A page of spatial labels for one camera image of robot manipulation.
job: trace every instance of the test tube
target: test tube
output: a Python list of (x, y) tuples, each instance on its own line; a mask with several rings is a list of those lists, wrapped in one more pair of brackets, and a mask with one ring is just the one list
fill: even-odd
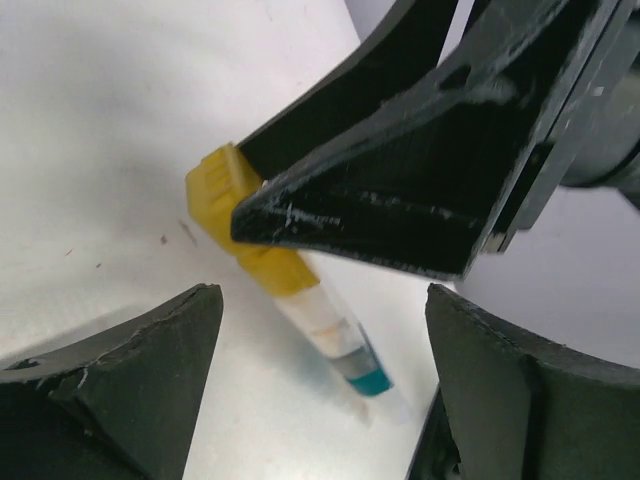
[(410, 418), (403, 396), (382, 367), (361, 324), (292, 249), (236, 243), (231, 213), (262, 186), (233, 145), (225, 145), (186, 178), (191, 216), (268, 293), (280, 311), (333, 365), (372, 410), (398, 422)]

